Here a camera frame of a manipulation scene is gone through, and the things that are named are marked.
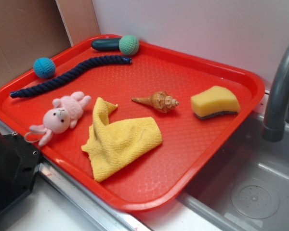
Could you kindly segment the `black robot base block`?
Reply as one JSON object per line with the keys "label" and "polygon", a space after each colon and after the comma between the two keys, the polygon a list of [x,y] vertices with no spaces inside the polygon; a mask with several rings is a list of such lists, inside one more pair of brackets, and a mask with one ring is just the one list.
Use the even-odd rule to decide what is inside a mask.
{"label": "black robot base block", "polygon": [[0,216],[32,193],[41,159],[23,136],[0,133]]}

